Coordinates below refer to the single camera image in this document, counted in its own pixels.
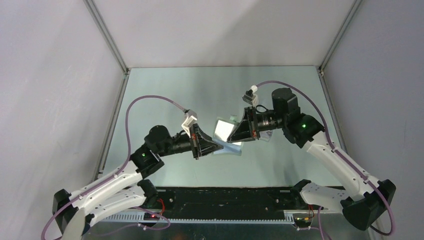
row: white connector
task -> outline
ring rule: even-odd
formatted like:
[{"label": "white connector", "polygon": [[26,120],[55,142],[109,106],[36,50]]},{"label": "white connector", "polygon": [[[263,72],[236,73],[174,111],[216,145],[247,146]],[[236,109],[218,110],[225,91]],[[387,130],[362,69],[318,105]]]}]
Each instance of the white connector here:
[{"label": "white connector", "polygon": [[243,95],[243,101],[252,105],[253,107],[256,107],[259,103],[258,95],[255,94],[257,90],[258,87],[256,85],[251,86],[250,90],[246,91],[246,93]]},{"label": "white connector", "polygon": [[184,113],[184,121],[181,124],[182,129],[187,133],[187,135],[191,138],[190,135],[190,127],[198,120],[198,115],[193,110],[187,110]]}]

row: metal frame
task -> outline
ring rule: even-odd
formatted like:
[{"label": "metal frame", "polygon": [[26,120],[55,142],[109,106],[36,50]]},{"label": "metal frame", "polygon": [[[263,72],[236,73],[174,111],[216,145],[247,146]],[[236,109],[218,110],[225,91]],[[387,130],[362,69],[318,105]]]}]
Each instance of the metal frame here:
[{"label": "metal frame", "polygon": [[[110,52],[112,53],[113,57],[115,58],[115,60],[117,61],[120,69],[122,70],[122,72],[124,73],[124,77],[123,77],[123,81],[121,86],[119,87],[119,94],[118,97],[116,99],[116,103],[113,109],[113,114],[110,118],[109,121],[109,125],[108,125],[108,129],[103,141],[103,148],[102,151],[100,153],[100,157],[98,159],[97,162],[97,171],[95,172],[94,176],[93,176],[93,181],[95,179],[98,178],[99,174],[103,173],[103,168],[104,165],[106,163],[106,158],[108,156],[108,152],[109,152],[109,148],[111,145],[111,141],[112,141],[112,137],[113,137],[113,133],[115,131],[115,127],[116,127],[116,123],[117,123],[117,119],[118,119],[118,113],[119,113],[119,109],[121,108],[122,105],[122,100],[124,98],[124,93],[127,87],[127,83],[128,83],[128,79],[129,79],[129,75],[130,75],[130,69],[128,68],[128,66],[126,65],[119,49],[118,46],[116,45],[111,33],[109,32],[105,21],[103,20],[102,15],[99,12],[99,9],[97,8],[95,1],[94,0],[83,0],[88,11],[90,12],[95,24],[97,25],[100,33],[102,34],[107,46],[109,47]],[[341,39],[343,38],[346,30],[348,29],[349,25],[351,24],[353,18],[355,17],[355,15],[357,14],[359,8],[361,7],[362,3],[364,1],[363,0],[355,0],[347,14],[347,16],[345,17],[342,25],[340,26],[336,36],[334,37],[334,40],[331,43],[330,48],[327,50],[321,64],[319,67],[317,67],[317,73],[319,76],[319,80],[321,82],[321,86],[324,92],[324,96],[331,114],[331,118],[333,120],[334,123],[334,127],[335,127],[335,131],[337,134],[337,137],[339,139],[340,142],[340,146],[341,148],[347,152],[347,148],[346,148],[346,144],[342,135],[342,131],[341,131],[341,127],[337,118],[337,114],[333,105],[333,102],[331,100],[330,94],[329,94],[329,90],[328,87],[326,85],[326,81],[324,78],[324,70],[327,67],[333,53],[335,52],[335,50],[337,49]],[[287,211],[287,213],[303,213],[304,211],[302,210],[293,210],[293,211]],[[382,223],[380,221],[380,219],[378,219],[376,221],[377,227],[379,227],[379,229],[381,229]],[[376,235],[369,229],[368,230],[368,234],[370,236],[371,239],[376,239]]]},{"label": "metal frame", "polygon": [[109,32],[108,28],[106,27],[105,21],[103,20],[102,15],[99,12],[99,9],[97,8],[96,4],[94,3],[94,0],[83,0],[85,3],[85,6],[87,7],[88,11],[90,12],[95,24],[98,27],[98,30],[100,31],[101,35],[104,38],[104,41],[106,42],[107,46],[110,49],[110,52],[112,53],[113,57],[118,62],[122,72],[124,74],[128,73],[128,66],[125,64],[124,59],[122,58],[122,55],[120,51],[118,50],[118,47],[114,41],[114,38],[112,37],[111,33]]},{"label": "metal frame", "polygon": [[123,76],[123,81],[119,87],[119,94],[116,98],[115,107],[113,108],[112,116],[110,117],[109,125],[107,127],[107,132],[103,140],[103,147],[101,148],[100,157],[97,160],[96,171],[91,181],[95,181],[99,178],[99,175],[103,174],[103,168],[105,167],[106,158],[108,157],[109,148],[111,147],[112,137],[114,136],[115,127],[118,121],[119,110],[122,105],[122,100],[124,99],[124,93],[127,88],[128,78],[130,77],[130,70]]},{"label": "metal frame", "polygon": [[[156,220],[144,220],[145,212],[140,210],[122,211],[110,215],[102,220],[102,222],[119,222],[119,223],[156,223]],[[217,220],[217,219],[174,219],[168,218],[173,224],[290,224],[295,223],[293,213],[284,212],[285,219],[279,220]]]},{"label": "metal frame", "polygon": [[349,12],[347,13],[347,16],[344,18],[343,23],[341,24],[337,34],[335,35],[334,40],[332,41],[330,45],[330,48],[327,50],[327,53],[325,54],[324,59],[321,62],[321,65],[319,65],[319,69],[321,71],[324,71],[324,69],[327,67],[327,64],[329,63],[333,53],[336,51],[337,46],[340,43],[340,40],[345,35],[346,30],[348,29],[349,25],[352,23],[353,18],[357,14],[363,2],[364,2],[363,0],[355,0],[353,2]]},{"label": "metal frame", "polygon": [[[325,223],[325,230],[333,239],[344,240],[368,240],[368,236],[354,228],[345,228],[343,216],[340,214],[321,215],[321,220]],[[184,224],[172,223],[164,231],[144,231],[142,227],[128,227],[126,230],[114,235],[96,237],[95,234],[105,234],[127,226],[128,222],[100,222],[96,224],[90,232],[84,235],[85,240],[133,240],[133,239],[186,239],[186,240],[257,240],[257,239],[308,239],[321,240],[321,235],[317,230],[296,231],[289,224]],[[318,227],[318,221],[314,220],[314,227]]]}]

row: black joint housing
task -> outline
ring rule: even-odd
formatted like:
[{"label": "black joint housing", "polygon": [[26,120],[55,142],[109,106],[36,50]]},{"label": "black joint housing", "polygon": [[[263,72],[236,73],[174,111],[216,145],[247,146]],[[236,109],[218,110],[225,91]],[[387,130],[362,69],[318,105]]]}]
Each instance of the black joint housing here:
[{"label": "black joint housing", "polygon": [[[395,195],[396,186],[389,179],[379,181],[378,184],[378,190],[390,205]],[[343,216],[355,228],[362,231],[367,230],[387,210],[375,191],[364,194],[364,197],[359,201],[353,201],[350,197],[340,201],[343,206]]]},{"label": "black joint housing", "polygon": [[[65,189],[57,191],[53,196],[53,210],[52,213],[55,214],[59,209],[61,209],[65,204],[70,202],[69,197],[71,194]],[[67,206],[59,215],[54,219],[59,227],[60,232],[63,234],[68,223],[78,212],[78,207],[72,207],[72,205]],[[85,216],[85,225],[82,234],[85,234],[90,229],[90,221],[94,217],[93,214],[88,214]]]},{"label": "black joint housing", "polygon": [[261,137],[260,132],[282,129],[290,143],[303,148],[306,142],[313,140],[315,134],[324,131],[324,127],[315,118],[301,113],[298,97],[290,88],[275,89],[271,98],[274,109],[258,112],[255,107],[245,107],[241,122],[232,131],[227,142],[254,141]]},{"label": "black joint housing", "polygon": [[158,190],[156,190],[156,187],[149,179],[143,179],[137,185],[143,189],[144,196],[146,197],[143,206],[148,209],[152,208],[158,200]]},{"label": "black joint housing", "polygon": [[310,184],[311,181],[307,179],[303,179],[300,182],[296,183],[291,189],[290,194],[293,197],[294,200],[294,206],[296,209],[303,209],[308,206],[308,204],[303,200],[301,196],[302,189]]},{"label": "black joint housing", "polygon": [[154,153],[162,152],[172,144],[170,132],[165,126],[156,125],[150,129],[148,135],[144,138],[147,147]]},{"label": "black joint housing", "polygon": [[224,147],[212,140],[212,138],[200,129],[197,123],[190,127],[191,138],[189,140],[193,158],[198,160],[200,157],[221,150]]},{"label": "black joint housing", "polygon": [[131,154],[130,159],[144,179],[165,165],[159,155],[150,151],[146,144]]}]

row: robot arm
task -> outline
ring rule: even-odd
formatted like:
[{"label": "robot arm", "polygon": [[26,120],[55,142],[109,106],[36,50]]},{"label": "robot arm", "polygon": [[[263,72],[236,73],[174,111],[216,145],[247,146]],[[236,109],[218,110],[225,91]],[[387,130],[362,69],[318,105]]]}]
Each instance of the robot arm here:
[{"label": "robot arm", "polygon": [[[85,212],[84,234],[94,224],[110,215],[141,205],[151,206],[156,202],[157,191],[145,178],[164,165],[161,157],[191,151],[193,157],[199,159],[223,148],[212,141],[197,123],[190,123],[189,133],[190,135],[183,130],[171,137],[165,126],[154,126],[144,138],[145,143],[131,154],[130,161],[119,174],[116,174],[116,170],[121,169],[122,165],[79,190],[71,193],[65,189],[58,191],[53,199],[53,214],[71,199],[78,198],[56,217],[60,231],[65,231],[79,209],[84,209]],[[104,183],[89,194],[81,195],[85,190],[102,182]]]},{"label": "robot arm", "polygon": [[[286,139],[315,156],[337,178],[345,190],[316,185],[309,180],[296,184],[291,192],[298,200],[298,206],[319,205],[332,211],[343,213],[356,228],[366,230],[386,211],[378,194],[368,184],[379,186],[378,190],[390,204],[396,187],[390,180],[379,181],[360,167],[347,153],[328,142],[324,127],[312,116],[301,113],[298,99],[290,88],[278,88],[272,92],[274,109],[259,112],[254,106],[246,107],[238,126],[228,137],[229,143],[254,141],[261,132],[282,129]],[[257,103],[252,90],[246,92],[243,100],[249,104]],[[337,153],[367,176],[367,181],[344,161]]]}]

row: enclosure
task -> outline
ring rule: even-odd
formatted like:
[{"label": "enclosure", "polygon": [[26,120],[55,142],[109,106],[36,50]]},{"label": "enclosure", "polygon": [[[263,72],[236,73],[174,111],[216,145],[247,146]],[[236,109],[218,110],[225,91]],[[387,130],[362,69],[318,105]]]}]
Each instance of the enclosure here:
[{"label": "enclosure", "polygon": [[[423,1],[18,0],[0,9],[5,239],[39,238],[58,190],[80,189],[125,160],[125,112],[135,98],[170,98],[194,110],[201,129],[213,135],[218,119],[242,117],[243,94],[264,81],[305,92],[336,144],[374,176],[394,182],[397,232],[388,238],[419,239],[410,229],[424,214],[423,193],[415,189],[424,167]],[[280,87],[261,87],[259,103],[271,108],[271,92]],[[304,98],[298,101],[319,117]],[[183,117],[168,102],[141,100],[128,121],[133,149],[153,126],[180,132]],[[341,185],[278,130],[269,142],[245,142],[241,155],[196,160],[186,152],[162,160],[149,177],[162,190],[286,189],[302,179]],[[285,216],[306,212],[293,208]],[[324,211],[321,222],[332,239],[384,238],[355,229],[341,214]],[[290,223],[172,219],[163,231],[133,227],[84,238],[321,239],[319,231],[296,231]],[[91,231],[126,224],[109,219]],[[386,213],[377,227],[390,229]],[[53,222],[46,237],[59,236]]]}]

